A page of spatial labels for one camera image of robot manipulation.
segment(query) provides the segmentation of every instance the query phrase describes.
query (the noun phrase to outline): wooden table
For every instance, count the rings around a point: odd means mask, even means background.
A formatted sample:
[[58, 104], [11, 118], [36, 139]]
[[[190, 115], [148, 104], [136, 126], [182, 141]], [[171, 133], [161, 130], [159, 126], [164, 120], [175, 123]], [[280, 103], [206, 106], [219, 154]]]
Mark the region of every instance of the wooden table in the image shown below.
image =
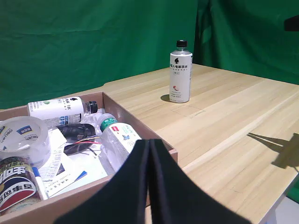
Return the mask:
[[167, 68], [84, 93], [106, 92], [177, 149], [200, 188], [265, 222], [298, 174], [299, 86], [200, 65], [189, 102], [169, 102], [168, 85]]

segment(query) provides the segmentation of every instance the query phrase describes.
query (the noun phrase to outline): black bottle cap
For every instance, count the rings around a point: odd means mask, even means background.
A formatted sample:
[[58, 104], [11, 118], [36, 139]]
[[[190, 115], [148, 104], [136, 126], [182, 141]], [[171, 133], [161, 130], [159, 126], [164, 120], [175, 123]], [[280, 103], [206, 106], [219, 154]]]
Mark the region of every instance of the black bottle cap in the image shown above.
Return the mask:
[[91, 113], [98, 112], [98, 104], [97, 104], [96, 101], [89, 101], [89, 105], [90, 105], [90, 112]]
[[177, 41], [177, 47], [178, 48], [185, 48], [185, 47], [187, 47], [187, 41], [185, 41], [185, 40], [179, 40], [179, 41]]

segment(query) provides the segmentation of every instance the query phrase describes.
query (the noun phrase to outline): tape roll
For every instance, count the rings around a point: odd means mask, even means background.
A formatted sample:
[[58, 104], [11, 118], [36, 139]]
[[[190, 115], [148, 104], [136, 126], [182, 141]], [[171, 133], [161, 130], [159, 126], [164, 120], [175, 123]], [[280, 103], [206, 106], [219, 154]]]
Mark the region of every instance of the tape roll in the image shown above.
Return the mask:
[[23, 116], [0, 123], [0, 159], [18, 156], [40, 168], [50, 157], [46, 124], [34, 117]]

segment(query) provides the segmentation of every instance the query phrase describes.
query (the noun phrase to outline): plastic bottle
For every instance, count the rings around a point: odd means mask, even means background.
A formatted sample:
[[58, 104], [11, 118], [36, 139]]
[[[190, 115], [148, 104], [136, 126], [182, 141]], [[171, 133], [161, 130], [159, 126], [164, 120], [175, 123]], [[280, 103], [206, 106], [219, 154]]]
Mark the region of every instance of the plastic bottle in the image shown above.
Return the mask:
[[31, 102], [28, 115], [44, 120], [48, 128], [80, 122], [85, 115], [96, 113], [96, 101], [84, 102], [80, 97]]
[[177, 41], [177, 50], [170, 53], [169, 99], [184, 103], [190, 99], [192, 53], [186, 50], [187, 41]]
[[98, 136], [101, 136], [102, 131], [100, 130], [100, 124], [98, 123], [98, 120], [99, 120], [100, 116], [102, 116], [104, 113], [105, 113], [105, 109], [100, 108], [100, 109], [98, 109], [98, 112], [96, 112], [96, 113], [85, 115], [84, 119], [81, 120], [81, 123], [82, 124], [90, 124], [90, 125], [94, 126], [95, 134]]
[[141, 138], [131, 125], [119, 123], [110, 113], [104, 113], [98, 122], [103, 132], [103, 151], [116, 172], [131, 153], [135, 142]]

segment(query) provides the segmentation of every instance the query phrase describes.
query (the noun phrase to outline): black object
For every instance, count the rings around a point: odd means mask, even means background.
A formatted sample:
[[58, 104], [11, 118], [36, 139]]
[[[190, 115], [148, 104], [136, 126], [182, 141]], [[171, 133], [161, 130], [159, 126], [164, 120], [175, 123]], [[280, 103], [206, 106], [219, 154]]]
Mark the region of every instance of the black object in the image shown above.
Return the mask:
[[147, 186], [153, 224], [249, 224], [198, 188], [161, 140], [138, 140], [121, 169], [55, 224], [143, 224]]
[[[67, 142], [75, 143], [81, 139], [94, 136], [95, 129], [90, 124], [70, 124], [57, 127], [62, 135], [66, 138]], [[73, 155], [87, 150], [92, 144], [71, 144], [64, 147], [64, 153], [67, 155]]]
[[284, 27], [285, 31], [299, 31], [299, 15], [285, 20]]
[[98, 112], [98, 104], [97, 104], [96, 101], [89, 101], [89, 105], [90, 105], [90, 111], [91, 111], [91, 113]]
[[185, 47], [187, 47], [187, 41], [185, 41], [185, 40], [179, 40], [179, 41], [177, 41], [177, 47], [178, 48], [185, 48]]

